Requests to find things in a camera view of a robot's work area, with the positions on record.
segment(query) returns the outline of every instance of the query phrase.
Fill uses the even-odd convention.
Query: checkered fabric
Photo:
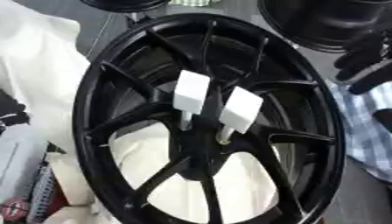
[[[186,6],[206,6],[210,3],[217,3],[220,0],[172,0],[171,4],[183,4]]]
[[[392,82],[361,95],[349,93],[347,86],[327,84],[342,112],[346,153],[378,179],[392,183],[392,134],[373,118],[379,109],[392,109]]]

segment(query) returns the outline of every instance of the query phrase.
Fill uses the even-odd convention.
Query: wheel spoke
[[[210,172],[209,165],[203,165],[203,177],[201,185],[206,195],[206,203],[208,204],[209,224],[223,224],[221,215],[221,205],[219,204],[218,194],[214,183],[214,177]]]
[[[208,64],[207,64],[207,53],[216,25],[217,25],[216,21],[208,21],[206,35],[204,36],[201,45],[201,55],[200,55],[201,69],[199,72],[202,74],[208,74],[208,75],[210,74],[210,71],[208,69]]]
[[[287,174],[281,166],[272,146],[270,146],[267,139],[261,140],[258,135],[252,133],[247,134],[247,138],[260,150],[245,151],[252,154],[263,165],[277,187],[279,192],[277,206],[283,211],[283,214],[293,214],[296,217],[301,217],[303,215],[303,208],[293,192]]]
[[[144,182],[139,188],[136,190],[136,202],[142,206],[147,202],[148,196],[165,182],[167,179],[174,176],[176,173],[182,172],[183,170],[189,168],[190,165],[190,157],[178,157],[175,160],[172,160],[167,164],[164,168],[154,174],[150,179]]]
[[[252,64],[250,66],[250,69],[246,71],[244,74],[242,74],[240,77],[230,81],[228,84],[226,84],[223,87],[223,92],[226,94],[229,89],[232,89],[234,86],[240,85],[245,86],[244,88],[247,88],[250,86],[253,82],[253,80],[247,81],[248,77],[253,77],[257,76],[260,70],[260,65],[262,64],[263,58],[264,58],[264,49],[265,46],[268,44],[269,40],[267,38],[261,38],[260,39],[260,44],[256,50],[255,56],[252,60]]]
[[[195,68],[192,63],[192,57],[173,44],[169,39],[162,37],[153,30],[148,30],[147,35],[151,40],[164,48],[176,61],[180,61],[182,66]]]
[[[130,86],[132,88],[134,88],[145,99],[151,99],[152,96],[154,95],[154,92],[157,91],[149,83],[147,83],[143,80],[140,80],[136,76],[133,76],[129,73],[126,73],[120,67],[115,66],[107,61],[103,61],[101,63],[101,69],[104,73],[106,73],[108,75],[117,75],[121,79],[128,82],[130,84]]]
[[[108,141],[111,134],[128,125],[146,120],[159,120],[170,116],[172,105],[166,103],[147,103],[108,120],[97,127],[88,130],[87,135],[96,143]]]
[[[260,81],[252,85],[251,90],[257,91],[274,91],[274,90],[290,90],[293,92],[309,92],[317,86],[316,81],[308,80],[273,80]]]
[[[297,143],[297,144],[332,144],[334,138],[316,135],[293,129],[282,129],[254,123],[251,131],[255,134],[265,135],[272,143]]]
[[[255,54],[255,57],[252,61],[252,66],[249,69],[249,71],[247,71],[245,73],[245,77],[248,77],[251,74],[257,75],[259,70],[260,70],[260,65],[262,64],[262,61],[264,59],[264,49],[265,46],[268,44],[269,40],[267,38],[261,38],[260,39],[260,44],[259,47],[257,48],[257,52]]]

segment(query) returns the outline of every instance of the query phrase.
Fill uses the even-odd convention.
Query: black wheel rim
[[[194,43],[189,44],[189,38],[192,38]],[[184,42],[192,47],[183,47]],[[146,69],[145,66],[136,69],[137,60],[157,47],[170,56],[171,63],[166,61],[153,69]],[[224,47],[233,48],[232,50],[243,55],[231,53],[229,55],[235,56],[216,58],[216,53],[227,55]],[[209,54],[213,54],[215,58],[209,58]],[[229,61],[220,64],[220,60]],[[276,65],[272,66],[275,70],[268,71],[267,66],[262,66],[263,63]],[[118,170],[108,147],[112,133],[145,120],[158,120],[165,124],[171,132],[170,147],[179,146],[178,140],[182,137],[176,125],[179,112],[171,106],[171,93],[159,90],[156,86],[175,81],[179,69],[183,68],[208,74],[213,78],[213,86],[209,93],[213,106],[206,106],[213,110],[211,112],[205,109],[208,110],[206,119],[212,118],[209,120],[211,129],[220,127],[214,116],[220,110],[216,105],[220,105],[220,99],[227,98],[227,93],[234,84],[258,93],[266,99],[270,97],[271,104],[273,101],[286,99],[289,95],[289,102],[304,101],[305,105],[312,106],[311,110],[307,110],[311,111],[312,118],[306,113],[301,115],[308,122],[295,124],[290,121],[290,126],[302,127],[301,130],[282,129],[256,122],[248,134],[238,136],[239,139],[245,139],[243,142],[248,143],[248,148],[237,150],[232,147],[229,153],[246,151],[254,155],[269,172],[280,195],[276,207],[241,223],[317,221],[336,193],[344,164],[344,139],[340,115],[332,96],[305,58],[278,37],[240,20],[208,14],[161,17],[139,24],[114,40],[87,70],[74,105],[73,134],[80,166],[103,205],[123,223],[191,223],[156,209],[146,203],[146,197],[173,173],[186,169],[190,159],[199,157],[201,183],[209,209],[208,223],[222,223],[212,179],[212,163],[205,159],[213,153],[203,150],[197,155],[177,154],[157,175],[135,190]],[[165,69],[171,69],[171,72],[168,73]],[[222,74],[221,71],[225,71],[224,74],[232,73],[232,76],[218,75]],[[282,78],[280,74],[288,74],[290,77],[283,75]],[[113,84],[115,91],[105,92],[107,83],[117,83]],[[119,115],[117,108],[113,108],[113,103],[107,102],[119,99],[116,93],[123,84],[124,89],[129,90],[131,87],[131,91],[141,95],[145,102]],[[285,98],[279,96],[281,91],[288,92]],[[302,98],[295,101],[295,93]],[[294,111],[298,107],[299,104],[296,103],[292,103],[291,107],[282,106],[287,117],[287,111]],[[290,171],[287,171],[290,167],[284,169],[281,166],[273,153],[271,143],[306,146],[306,150],[301,153],[300,174],[297,177],[288,178],[286,172],[290,176]],[[253,146],[265,150],[255,150]],[[304,178],[303,172],[307,165],[310,165],[311,169],[308,177]]]
[[[151,11],[170,2],[170,0],[81,0],[92,7],[113,12]]]

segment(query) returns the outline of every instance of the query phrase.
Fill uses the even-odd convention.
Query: white block
[[[199,115],[203,109],[210,80],[203,74],[181,71],[174,90],[173,107]]]
[[[236,87],[220,115],[220,122],[245,134],[256,120],[262,104],[263,98]]]

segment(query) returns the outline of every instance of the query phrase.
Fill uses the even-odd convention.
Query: black wheel
[[[342,53],[352,39],[374,29],[389,0],[258,0],[265,20],[281,35],[301,46]]]
[[[213,80],[202,114],[185,132],[178,129],[172,88],[162,88],[175,83],[182,69]],[[215,141],[221,129],[218,115],[234,86],[264,99],[260,116],[265,119],[220,145]],[[117,168],[109,139],[121,135],[118,130],[150,120],[170,131],[171,162],[133,189]],[[161,17],[114,40],[80,84],[73,133],[88,183],[122,223],[191,223],[147,201],[177,173],[203,186],[208,223],[223,223],[213,176],[229,155],[240,151],[265,167],[279,194],[267,213],[240,223],[314,223],[338,189],[345,156],[339,111],[309,62],[257,26],[209,14]]]
[[[113,12],[151,11],[167,4],[170,0],[81,0],[92,7]]]

